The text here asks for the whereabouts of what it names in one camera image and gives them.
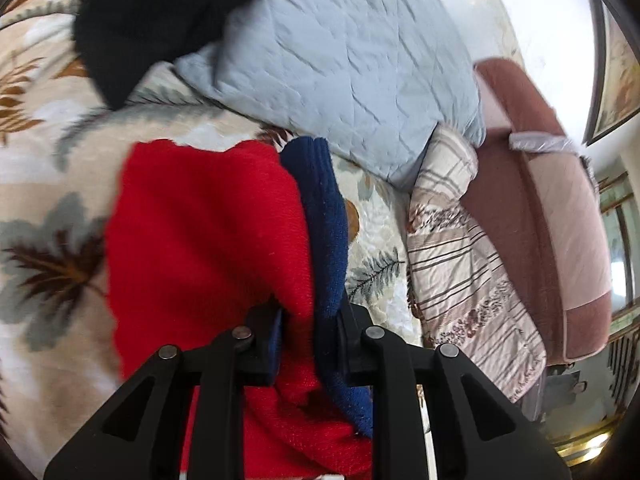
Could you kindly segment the red and blue knit garment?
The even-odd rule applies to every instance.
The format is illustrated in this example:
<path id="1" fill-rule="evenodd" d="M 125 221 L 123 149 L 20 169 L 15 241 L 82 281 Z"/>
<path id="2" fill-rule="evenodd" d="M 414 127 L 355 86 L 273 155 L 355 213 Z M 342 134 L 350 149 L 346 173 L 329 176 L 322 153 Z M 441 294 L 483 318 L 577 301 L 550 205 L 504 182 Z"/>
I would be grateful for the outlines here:
<path id="1" fill-rule="evenodd" d="M 191 350 L 275 299 L 286 327 L 268 388 L 245 398 L 247 477 L 371 474 L 371 402 L 334 401 L 316 359 L 334 347 L 314 322 L 340 303 L 348 227 L 325 140 L 223 152 L 168 140 L 134 146 L 105 231 L 107 302 L 122 376 L 164 344 Z"/>

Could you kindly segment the beige striped patterned pillow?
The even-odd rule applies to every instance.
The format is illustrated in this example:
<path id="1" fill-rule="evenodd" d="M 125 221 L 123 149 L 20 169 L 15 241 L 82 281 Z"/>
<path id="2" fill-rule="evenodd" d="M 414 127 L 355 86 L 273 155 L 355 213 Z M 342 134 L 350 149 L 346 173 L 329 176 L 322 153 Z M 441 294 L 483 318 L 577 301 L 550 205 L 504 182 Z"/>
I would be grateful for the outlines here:
<path id="1" fill-rule="evenodd" d="M 414 304 L 428 344 L 454 344 L 516 402 L 544 371 L 547 352 L 497 249 L 462 206 L 477 173 L 472 144 L 437 126 L 408 211 Z"/>

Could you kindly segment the leaf pattern fleece blanket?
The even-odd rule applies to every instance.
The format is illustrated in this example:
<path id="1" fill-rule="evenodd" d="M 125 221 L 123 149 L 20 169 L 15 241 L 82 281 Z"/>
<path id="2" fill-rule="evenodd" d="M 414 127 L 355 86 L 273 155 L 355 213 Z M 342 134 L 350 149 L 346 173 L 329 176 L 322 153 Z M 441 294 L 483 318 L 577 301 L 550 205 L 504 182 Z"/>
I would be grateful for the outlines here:
<path id="1" fill-rule="evenodd" d="M 111 112 L 72 38 L 79 0 L 14 0 L 1 15 L 1 434 L 36 479 L 116 389 L 104 226 L 138 142 L 222 152 L 294 138 L 197 96 L 155 65 Z M 331 148 L 349 221 L 347 291 L 412 344 L 408 195 Z"/>

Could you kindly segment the grey quilted pillow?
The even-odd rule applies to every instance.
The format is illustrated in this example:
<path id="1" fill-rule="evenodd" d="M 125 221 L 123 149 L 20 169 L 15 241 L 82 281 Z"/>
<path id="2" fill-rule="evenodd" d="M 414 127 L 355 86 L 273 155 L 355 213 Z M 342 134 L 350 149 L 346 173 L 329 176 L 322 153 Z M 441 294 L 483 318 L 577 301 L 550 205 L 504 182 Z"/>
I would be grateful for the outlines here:
<path id="1" fill-rule="evenodd" d="M 252 0 L 178 75 L 235 112 L 411 188 L 433 131 L 484 142 L 468 49 L 440 0 Z"/>

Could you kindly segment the black garment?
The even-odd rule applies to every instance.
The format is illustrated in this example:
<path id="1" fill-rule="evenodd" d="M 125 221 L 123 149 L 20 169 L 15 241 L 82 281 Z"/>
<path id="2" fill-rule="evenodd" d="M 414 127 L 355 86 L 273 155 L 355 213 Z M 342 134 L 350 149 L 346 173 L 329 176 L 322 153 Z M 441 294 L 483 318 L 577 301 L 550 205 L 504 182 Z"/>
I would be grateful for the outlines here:
<path id="1" fill-rule="evenodd" d="M 220 39 L 228 15 L 250 0 L 81 0 L 76 50 L 103 101 L 124 107 L 154 64 Z"/>

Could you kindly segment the framed picture on wall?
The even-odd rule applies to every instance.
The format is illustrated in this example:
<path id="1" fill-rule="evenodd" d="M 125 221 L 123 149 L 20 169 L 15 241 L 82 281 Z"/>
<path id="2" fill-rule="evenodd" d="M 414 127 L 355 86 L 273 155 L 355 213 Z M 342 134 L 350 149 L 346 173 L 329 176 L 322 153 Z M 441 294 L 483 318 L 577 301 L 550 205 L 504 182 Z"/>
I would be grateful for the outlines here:
<path id="1" fill-rule="evenodd" d="M 603 0 L 589 0 L 594 37 L 594 76 L 584 136 L 595 144 L 639 114 L 639 61 Z"/>

